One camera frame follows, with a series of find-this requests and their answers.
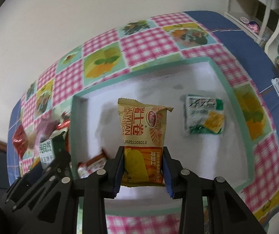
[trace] silver rivet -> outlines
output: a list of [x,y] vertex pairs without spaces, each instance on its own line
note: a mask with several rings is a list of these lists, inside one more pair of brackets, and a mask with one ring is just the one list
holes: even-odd
[[64,177],[64,178],[62,178],[61,182],[64,183],[64,184],[67,184],[67,183],[70,182],[70,180],[71,179],[69,177]]
[[183,169],[183,170],[181,170],[181,174],[186,176],[186,175],[190,174],[190,171],[187,169]]
[[105,169],[99,169],[98,171],[97,171],[97,174],[98,175],[104,175],[106,173],[106,170]]
[[225,181],[225,178],[223,178],[221,176],[216,177],[216,179],[217,179],[217,182],[219,182],[219,183],[223,183]]

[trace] red oval logo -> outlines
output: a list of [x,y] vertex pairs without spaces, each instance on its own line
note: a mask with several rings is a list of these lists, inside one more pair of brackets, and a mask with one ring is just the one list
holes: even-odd
[[148,125],[153,128],[156,125],[156,121],[157,121],[156,113],[154,111],[149,111],[146,114],[146,120]]

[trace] wall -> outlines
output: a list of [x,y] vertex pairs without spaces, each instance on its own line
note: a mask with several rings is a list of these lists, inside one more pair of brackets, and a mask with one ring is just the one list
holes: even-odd
[[226,0],[6,0],[0,8],[0,140],[12,108],[51,64],[125,23],[178,11],[224,12]]

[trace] orange wrapper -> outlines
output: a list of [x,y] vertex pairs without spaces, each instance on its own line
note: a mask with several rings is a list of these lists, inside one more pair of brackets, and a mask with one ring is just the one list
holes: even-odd
[[124,183],[162,184],[162,149],[167,111],[173,108],[118,100],[124,139]]

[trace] white tray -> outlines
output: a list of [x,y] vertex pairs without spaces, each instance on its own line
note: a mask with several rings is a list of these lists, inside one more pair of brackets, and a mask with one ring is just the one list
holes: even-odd
[[[186,94],[223,99],[223,135],[184,134]],[[73,167],[99,154],[101,147],[113,158],[123,145],[117,106],[120,97],[174,107],[168,112],[164,145],[183,168],[208,179],[223,176],[236,190],[252,182],[253,154],[243,114],[233,89],[208,57],[132,72],[76,95],[70,130]],[[107,214],[149,215],[178,212],[181,202],[172,200],[165,187],[121,187],[116,199],[105,200],[105,206]]]

